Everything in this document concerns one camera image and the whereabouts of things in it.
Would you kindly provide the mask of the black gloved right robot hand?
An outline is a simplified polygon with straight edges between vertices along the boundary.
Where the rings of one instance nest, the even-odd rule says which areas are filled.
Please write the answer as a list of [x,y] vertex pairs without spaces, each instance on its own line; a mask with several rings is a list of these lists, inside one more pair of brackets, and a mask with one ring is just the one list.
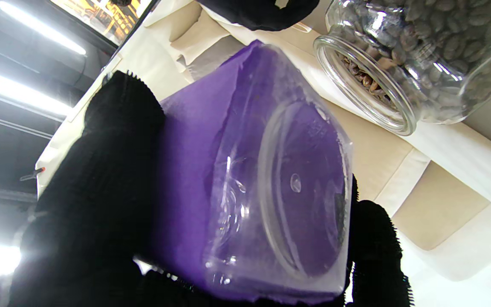
[[246,29],[277,32],[301,22],[318,0],[289,0],[279,8],[275,0],[199,0],[199,4]]

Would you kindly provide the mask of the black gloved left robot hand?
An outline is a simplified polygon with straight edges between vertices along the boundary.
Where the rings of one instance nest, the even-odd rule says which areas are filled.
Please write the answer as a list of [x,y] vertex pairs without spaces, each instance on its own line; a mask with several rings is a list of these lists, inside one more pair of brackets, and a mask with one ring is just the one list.
[[117,71],[24,229],[6,307],[410,307],[382,206],[297,72],[161,107]]

